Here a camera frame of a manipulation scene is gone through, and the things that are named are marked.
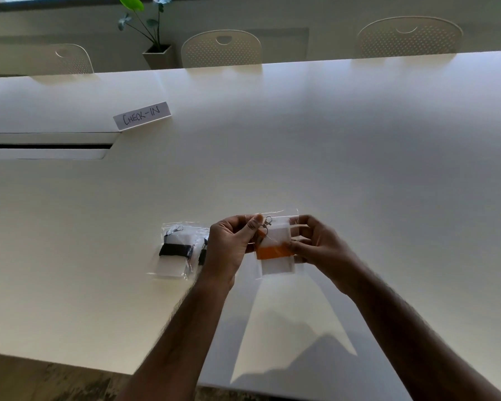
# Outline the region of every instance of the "left hand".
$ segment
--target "left hand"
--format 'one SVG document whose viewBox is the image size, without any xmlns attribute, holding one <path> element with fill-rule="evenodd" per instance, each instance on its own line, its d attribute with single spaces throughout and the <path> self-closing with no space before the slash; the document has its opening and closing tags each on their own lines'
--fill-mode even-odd
<svg viewBox="0 0 501 401">
<path fill-rule="evenodd" d="M 250 243 L 263 222 L 263 215 L 235 215 L 214 223 L 210 227 L 206 260 L 199 278 L 214 278 L 234 285 L 245 253 L 253 252 Z"/>
</svg>

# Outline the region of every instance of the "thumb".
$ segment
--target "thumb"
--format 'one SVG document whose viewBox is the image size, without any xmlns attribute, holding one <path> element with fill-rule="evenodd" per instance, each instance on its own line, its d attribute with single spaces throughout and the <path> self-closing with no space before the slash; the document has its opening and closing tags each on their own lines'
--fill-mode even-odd
<svg viewBox="0 0 501 401">
<path fill-rule="evenodd" d="M 242 241 L 245 241 L 245 243 L 249 243 L 258 228 L 260 228 L 262 222 L 263 215 L 254 215 L 252 219 L 247 222 L 247 225 L 245 225 L 239 232 L 236 233 L 236 236 L 238 236 L 238 238 L 240 238 Z"/>
<path fill-rule="evenodd" d="M 286 247 L 294 254 L 302 256 L 308 260 L 312 259 L 316 254 L 316 247 L 307 245 L 299 241 L 289 241 L 285 243 Z"/>
</svg>

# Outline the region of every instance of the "white chair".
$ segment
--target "white chair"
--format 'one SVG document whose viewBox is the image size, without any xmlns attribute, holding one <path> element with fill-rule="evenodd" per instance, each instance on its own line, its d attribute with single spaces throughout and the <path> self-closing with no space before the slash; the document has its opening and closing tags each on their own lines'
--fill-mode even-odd
<svg viewBox="0 0 501 401">
<path fill-rule="evenodd" d="M 458 25 L 440 18 L 402 16 L 380 19 L 358 34 L 356 57 L 456 53 L 462 34 Z"/>
<path fill-rule="evenodd" d="M 94 73 L 84 48 L 73 44 L 0 44 L 1 76 Z"/>
<path fill-rule="evenodd" d="M 245 31 L 209 31 L 184 42 L 181 58 L 184 68 L 259 65 L 262 45 L 258 38 Z"/>
</svg>

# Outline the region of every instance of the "plastic bag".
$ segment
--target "plastic bag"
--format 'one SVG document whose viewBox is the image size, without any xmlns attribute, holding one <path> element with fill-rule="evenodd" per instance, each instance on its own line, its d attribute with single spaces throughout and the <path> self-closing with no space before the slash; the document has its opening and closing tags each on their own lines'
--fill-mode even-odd
<svg viewBox="0 0 501 401">
<path fill-rule="evenodd" d="M 302 265 L 295 264 L 293 254 L 284 247 L 292 236 L 299 235 L 299 211 L 262 213 L 263 224 L 255 235 L 254 246 L 260 267 L 257 278 L 266 275 L 300 273 Z"/>
<path fill-rule="evenodd" d="M 159 259 L 149 274 L 159 278 L 194 278 L 200 260 L 206 257 L 209 233 L 209 228 L 197 222 L 163 224 Z"/>
</svg>

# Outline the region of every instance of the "chair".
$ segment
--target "chair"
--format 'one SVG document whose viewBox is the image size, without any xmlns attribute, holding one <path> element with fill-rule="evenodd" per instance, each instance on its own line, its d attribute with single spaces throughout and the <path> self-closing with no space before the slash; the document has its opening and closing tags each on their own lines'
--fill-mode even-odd
<svg viewBox="0 0 501 401">
<path fill-rule="evenodd" d="M 262 45 L 258 38 L 245 31 L 209 31 L 184 42 L 181 58 L 184 68 L 259 65 Z"/>
<path fill-rule="evenodd" d="M 91 73 L 91 59 L 78 45 L 0 44 L 0 76 Z"/>
<path fill-rule="evenodd" d="M 462 34 L 458 25 L 440 18 L 401 16 L 380 19 L 358 34 L 356 57 L 456 53 Z"/>
</svg>

